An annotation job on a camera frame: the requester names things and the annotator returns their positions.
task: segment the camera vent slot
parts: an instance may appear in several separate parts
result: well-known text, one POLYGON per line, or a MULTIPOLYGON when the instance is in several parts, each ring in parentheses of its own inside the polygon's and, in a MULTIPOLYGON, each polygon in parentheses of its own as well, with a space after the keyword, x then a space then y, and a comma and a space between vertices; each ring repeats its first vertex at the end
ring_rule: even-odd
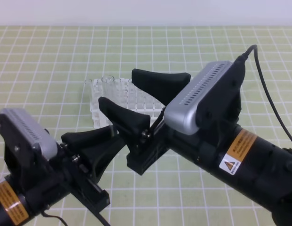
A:
POLYGON ((39 140, 38 136, 30 129, 30 127, 19 117, 19 115, 14 110, 10 110, 10 112, 34 140, 39 140))
POLYGON ((211 82, 211 80, 218 74, 220 69, 224 66, 225 64, 219 64, 218 67, 215 67, 215 69, 212 72, 209 72, 200 83, 198 83, 192 91, 184 98, 182 101, 184 105, 189 105, 197 96, 204 90, 204 88, 211 82))

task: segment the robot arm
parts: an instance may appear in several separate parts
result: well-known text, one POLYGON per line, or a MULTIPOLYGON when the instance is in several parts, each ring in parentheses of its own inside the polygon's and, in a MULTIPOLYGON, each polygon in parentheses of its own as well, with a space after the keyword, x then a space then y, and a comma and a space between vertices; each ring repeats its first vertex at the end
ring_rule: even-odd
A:
POLYGON ((133 84, 166 106, 151 127, 149 116, 104 97, 100 110, 128 145, 127 165, 138 174, 172 149, 269 210, 277 226, 292 226, 292 149, 237 124, 246 59, 209 63, 191 81, 188 74, 170 77, 134 69, 133 84))
POLYGON ((0 226, 21 226, 74 195, 104 225, 110 204, 98 182, 124 141, 111 128, 62 135, 58 144, 24 109, 0 111, 0 134, 10 175, 0 181, 0 226))

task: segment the grid mat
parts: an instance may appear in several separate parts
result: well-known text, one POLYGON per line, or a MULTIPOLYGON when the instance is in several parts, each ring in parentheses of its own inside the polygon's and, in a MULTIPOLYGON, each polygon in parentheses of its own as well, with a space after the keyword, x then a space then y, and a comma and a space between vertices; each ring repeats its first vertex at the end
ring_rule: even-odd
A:
MULTIPOLYGON (((234 60, 259 45, 266 84, 292 133, 292 27, 0 27, 0 109, 23 107, 58 141, 93 128, 84 80, 129 79, 139 68, 192 76, 215 60, 234 60)), ((239 123, 291 147, 263 93, 253 57, 246 62, 239 123)), ((110 193, 102 214, 112 226, 273 226, 270 214, 169 151, 142 177, 124 148, 99 185, 110 193)), ((8 174, 0 137, 0 178, 8 174)), ((70 226, 100 225, 71 195, 48 214, 70 226)), ((58 226, 37 217, 27 225, 58 226)))

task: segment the warning sticker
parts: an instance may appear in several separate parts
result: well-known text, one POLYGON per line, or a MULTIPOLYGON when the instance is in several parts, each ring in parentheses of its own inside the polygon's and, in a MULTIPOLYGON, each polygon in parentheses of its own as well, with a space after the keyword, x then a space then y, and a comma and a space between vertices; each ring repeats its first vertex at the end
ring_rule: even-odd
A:
POLYGON ((242 129, 230 145, 219 167, 234 175, 258 136, 242 129))
POLYGON ((29 218, 29 214, 6 180, 0 182, 0 203, 15 225, 19 225, 29 218))

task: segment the test tube rack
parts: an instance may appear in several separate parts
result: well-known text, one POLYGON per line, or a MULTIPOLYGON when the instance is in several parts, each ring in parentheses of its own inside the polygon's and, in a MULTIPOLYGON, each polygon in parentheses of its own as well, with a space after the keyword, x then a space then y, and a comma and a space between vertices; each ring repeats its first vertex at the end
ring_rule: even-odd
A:
MULTIPOLYGON (((112 99, 112 101, 132 111, 150 115, 151 124, 156 120, 164 107, 154 97, 137 88, 129 79, 117 79, 114 87, 117 99, 112 99)), ((93 80, 90 83, 90 92, 90 112, 92 113, 94 128, 97 129, 109 125, 109 120, 99 110, 98 98, 105 96, 102 83, 97 79, 93 80)))

